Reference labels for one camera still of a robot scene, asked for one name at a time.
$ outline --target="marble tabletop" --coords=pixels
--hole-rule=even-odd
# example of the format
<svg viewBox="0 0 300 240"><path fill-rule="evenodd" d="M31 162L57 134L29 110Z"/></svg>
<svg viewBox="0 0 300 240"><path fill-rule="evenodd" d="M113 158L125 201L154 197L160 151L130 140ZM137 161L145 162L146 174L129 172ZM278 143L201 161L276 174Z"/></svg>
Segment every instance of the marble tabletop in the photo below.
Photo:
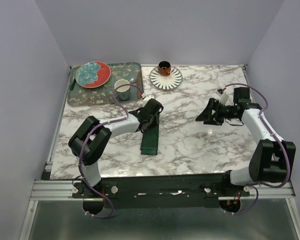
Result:
<svg viewBox="0 0 300 240"><path fill-rule="evenodd" d="M110 139L98 160L102 177L132 177L178 174L223 173L246 167L256 143L246 126L203 125L195 118L216 90L230 83L247 83L238 65L177 66L183 75L172 91L155 88L149 74L153 66L142 67L146 94L155 94L164 106L160 114L158 155L141 155L142 133L127 133ZM232 87L227 88L232 104ZM124 104L129 110L142 101ZM50 179L73 179L79 175L78 162L68 147L70 137L88 116L108 119L124 115L115 104L72 107L65 104L53 154Z"/></svg>

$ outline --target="white plate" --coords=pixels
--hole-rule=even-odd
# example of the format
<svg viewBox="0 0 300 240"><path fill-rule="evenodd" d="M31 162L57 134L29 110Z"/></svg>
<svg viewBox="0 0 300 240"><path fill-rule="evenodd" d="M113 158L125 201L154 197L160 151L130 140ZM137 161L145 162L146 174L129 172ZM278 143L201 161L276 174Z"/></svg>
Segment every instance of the white plate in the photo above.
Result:
<svg viewBox="0 0 300 240"><path fill-rule="evenodd" d="M161 90L173 90L178 87L182 82L182 74L180 70L174 66L171 67L169 76L163 76L158 72L158 68L155 67L150 73L151 83Z"/></svg>

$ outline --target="red and blue plate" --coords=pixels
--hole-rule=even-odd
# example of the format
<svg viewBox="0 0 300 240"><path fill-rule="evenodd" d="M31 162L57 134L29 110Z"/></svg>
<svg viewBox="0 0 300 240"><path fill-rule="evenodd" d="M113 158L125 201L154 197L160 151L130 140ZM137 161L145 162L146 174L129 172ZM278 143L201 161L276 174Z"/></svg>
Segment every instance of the red and blue plate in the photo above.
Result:
<svg viewBox="0 0 300 240"><path fill-rule="evenodd" d="M88 62L75 74L76 82L84 88L97 88L105 84L111 75L110 67L101 61Z"/></svg>

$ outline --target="mug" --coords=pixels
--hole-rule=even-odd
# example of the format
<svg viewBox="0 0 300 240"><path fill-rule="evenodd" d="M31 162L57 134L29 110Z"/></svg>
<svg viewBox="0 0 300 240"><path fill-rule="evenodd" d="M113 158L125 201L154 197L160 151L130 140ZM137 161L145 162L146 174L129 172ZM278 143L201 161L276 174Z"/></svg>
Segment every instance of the mug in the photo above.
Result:
<svg viewBox="0 0 300 240"><path fill-rule="evenodd" d="M163 76L169 76L171 65L168 61L161 61L158 65L158 72Z"/></svg>
<svg viewBox="0 0 300 240"><path fill-rule="evenodd" d="M116 95L116 97L119 100L122 100L122 101L126 101L130 97L130 86L122 86L122 87L120 87L121 85L124 85L124 84L129 84L129 81L125 80L125 79L120 79L120 80L116 81L115 84L114 84L114 88L115 89L117 87L119 87L116 90L116 94L115 95Z"/></svg>

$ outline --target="brown cup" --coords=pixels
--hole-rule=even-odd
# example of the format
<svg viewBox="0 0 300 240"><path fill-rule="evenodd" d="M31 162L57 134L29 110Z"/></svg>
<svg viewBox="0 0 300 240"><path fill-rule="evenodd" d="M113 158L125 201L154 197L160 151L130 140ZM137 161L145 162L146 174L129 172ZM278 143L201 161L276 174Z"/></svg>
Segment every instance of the brown cup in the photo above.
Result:
<svg viewBox="0 0 300 240"><path fill-rule="evenodd" d="M171 71L171 65L168 61L162 61L158 65L158 72L163 76L169 76Z"/></svg>

